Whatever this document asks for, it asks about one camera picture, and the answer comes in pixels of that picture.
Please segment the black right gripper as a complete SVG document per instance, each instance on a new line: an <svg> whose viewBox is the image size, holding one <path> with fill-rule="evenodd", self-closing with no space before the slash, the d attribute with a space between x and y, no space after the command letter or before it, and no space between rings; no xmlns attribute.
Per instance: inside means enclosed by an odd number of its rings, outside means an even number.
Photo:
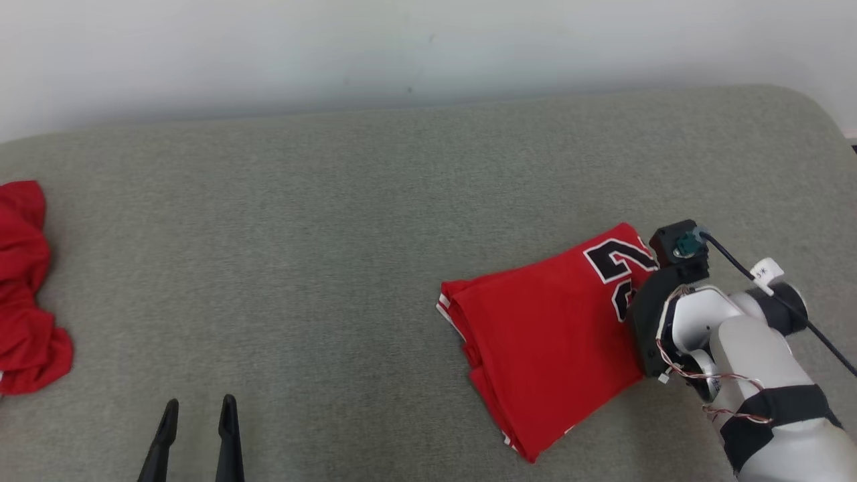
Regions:
<svg viewBox="0 0 857 482"><path fill-rule="evenodd" d="M677 309L672 293L709 276L707 260L685 260L653 272L633 296L625 325L633 334L637 360L646 378L658 378L668 370L656 345L656 335L660 335L661 345L672 361L680 358L672 333Z"/></svg>

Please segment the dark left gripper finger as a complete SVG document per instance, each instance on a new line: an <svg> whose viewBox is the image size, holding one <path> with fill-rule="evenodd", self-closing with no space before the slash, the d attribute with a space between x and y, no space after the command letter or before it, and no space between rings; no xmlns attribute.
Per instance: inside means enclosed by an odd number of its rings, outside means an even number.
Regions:
<svg viewBox="0 0 857 482"><path fill-rule="evenodd" d="M232 394L226 394L223 397L220 419L218 419L218 435L220 435L220 452L218 452L216 481L245 482L238 404Z"/></svg>
<svg viewBox="0 0 857 482"><path fill-rule="evenodd" d="M179 402L170 399L163 410L158 429L141 467L138 482L164 482L167 480L169 449L177 436Z"/></svg>

